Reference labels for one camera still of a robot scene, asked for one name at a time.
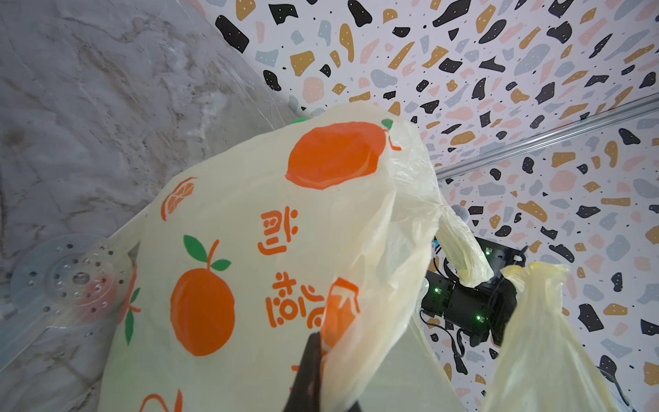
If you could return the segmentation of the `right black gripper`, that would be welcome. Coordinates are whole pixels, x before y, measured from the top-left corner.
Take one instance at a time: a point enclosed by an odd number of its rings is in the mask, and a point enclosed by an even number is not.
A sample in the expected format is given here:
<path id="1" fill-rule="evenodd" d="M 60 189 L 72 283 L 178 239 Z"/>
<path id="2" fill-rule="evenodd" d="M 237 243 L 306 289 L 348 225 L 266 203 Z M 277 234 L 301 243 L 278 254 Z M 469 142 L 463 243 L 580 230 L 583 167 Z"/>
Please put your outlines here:
<path id="1" fill-rule="evenodd" d="M 421 308 L 457 326 L 470 338 L 473 347 L 489 338 L 499 346 L 517 307 L 516 288 L 504 278 L 501 270 L 510 265 L 524 267 L 528 248 L 513 249 L 482 238 L 477 242 L 494 276 L 476 287 L 468 288 L 461 285 L 458 276 L 450 270 L 448 261 L 444 261 L 443 271 L 434 264 L 427 271 L 429 290 L 421 301 Z"/>

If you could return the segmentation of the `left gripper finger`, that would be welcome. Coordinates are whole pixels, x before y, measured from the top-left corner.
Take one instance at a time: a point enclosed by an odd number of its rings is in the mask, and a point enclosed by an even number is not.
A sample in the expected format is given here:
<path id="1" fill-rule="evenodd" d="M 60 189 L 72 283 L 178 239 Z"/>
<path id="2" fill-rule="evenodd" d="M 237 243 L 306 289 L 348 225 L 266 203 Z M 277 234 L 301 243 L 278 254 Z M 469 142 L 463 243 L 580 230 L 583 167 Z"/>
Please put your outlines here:
<path id="1" fill-rule="evenodd" d="M 321 391 L 321 336 L 310 334 L 301 357 L 285 412 L 319 412 Z"/>

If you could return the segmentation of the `cream plastic bag orange print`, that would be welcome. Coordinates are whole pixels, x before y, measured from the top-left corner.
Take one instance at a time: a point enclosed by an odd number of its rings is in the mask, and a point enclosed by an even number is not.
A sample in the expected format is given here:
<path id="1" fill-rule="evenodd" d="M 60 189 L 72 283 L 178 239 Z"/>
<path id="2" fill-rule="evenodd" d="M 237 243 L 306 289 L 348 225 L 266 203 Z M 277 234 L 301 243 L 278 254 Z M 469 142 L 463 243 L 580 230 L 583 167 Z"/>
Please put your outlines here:
<path id="1" fill-rule="evenodd" d="M 492 271 L 418 128 L 368 103 L 242 142 L 148 207 L 102 411 L 283 411 L 321 336 L 320 411 L 461 411 L 424 336 L 437 240 Z"/>

